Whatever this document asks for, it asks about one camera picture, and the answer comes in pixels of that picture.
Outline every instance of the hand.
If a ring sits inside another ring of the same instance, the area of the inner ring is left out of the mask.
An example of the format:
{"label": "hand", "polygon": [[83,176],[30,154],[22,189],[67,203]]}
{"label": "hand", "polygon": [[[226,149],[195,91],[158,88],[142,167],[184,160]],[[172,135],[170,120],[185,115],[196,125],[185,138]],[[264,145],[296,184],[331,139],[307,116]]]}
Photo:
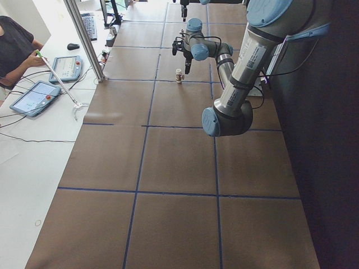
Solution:
{"label": "hand", "polygon": [[33,51],[28,58],[24,61],[29,67],[43,66],[45,62],[36,56],[36,51]]}

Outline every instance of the black shirt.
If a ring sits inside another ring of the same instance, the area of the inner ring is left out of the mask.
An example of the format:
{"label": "black shirt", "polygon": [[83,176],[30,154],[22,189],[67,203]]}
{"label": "black shirt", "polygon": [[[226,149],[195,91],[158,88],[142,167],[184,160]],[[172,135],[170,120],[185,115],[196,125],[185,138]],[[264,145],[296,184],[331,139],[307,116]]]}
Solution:
{"label": "black shirt", "polygon": [[34,36],[12,18],[0,16],[4,34],[0,36],[0,76],[16,69],[34,50]]}

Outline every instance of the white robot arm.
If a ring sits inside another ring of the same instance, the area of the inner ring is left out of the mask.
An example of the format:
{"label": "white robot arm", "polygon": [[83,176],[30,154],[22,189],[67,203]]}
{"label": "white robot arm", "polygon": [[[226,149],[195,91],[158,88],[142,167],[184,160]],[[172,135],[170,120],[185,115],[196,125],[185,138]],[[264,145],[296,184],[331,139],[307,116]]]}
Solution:
{"label": "white robot arm", "polygon": [[248,24],[240,56],[234,65],[233,49],[226,43],[206,40],[202,22],[192,18],[181,40],[173,43],[173,54],[179,50],[186,58],[189,73],[194,58],[216,59],[224,91],[211,108],[202,114],[204,131],[210,136],[233,136],[246,132],[253,119],[246,97],[270,58],[274,47],[285,39],[319,38],[328,32],[332,1],[330,0],[251,0],[247,7]]}

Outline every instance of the silver pole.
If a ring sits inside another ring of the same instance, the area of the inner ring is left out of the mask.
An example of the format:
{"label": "silver pole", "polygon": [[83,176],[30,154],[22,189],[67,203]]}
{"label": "silver pole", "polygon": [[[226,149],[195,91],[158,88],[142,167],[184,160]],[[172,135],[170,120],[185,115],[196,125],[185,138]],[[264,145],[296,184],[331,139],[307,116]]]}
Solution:
{"label": "silver pole", "polygon": [[94,48],[92,47],[91,40],[86,32],[84,23],[82,22],[81,14],[75,0],[64,0],[68,13],[70,14],[73,24],[75,24],[75,28],[79,38],[81,40],[82,45],[85,48],[86,55],[90,61],[90,64],[96,74],[97,80],[102,82],[105,79],[105,75],[102,72],[101,66],[98,62],[97,56],[95,54]]}

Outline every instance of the computer mouse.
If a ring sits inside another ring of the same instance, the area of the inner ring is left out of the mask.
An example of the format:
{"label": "computer mouse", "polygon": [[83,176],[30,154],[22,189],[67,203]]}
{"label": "computer mouse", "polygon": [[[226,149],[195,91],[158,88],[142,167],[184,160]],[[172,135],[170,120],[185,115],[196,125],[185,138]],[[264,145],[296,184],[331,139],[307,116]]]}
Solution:
{"label": "computer mouse", "polygon": [[67,45],[68,50],[78,49],[79,47],[80,47],[80,45],[74,44],[74,43],[69,43],[69,45]]}

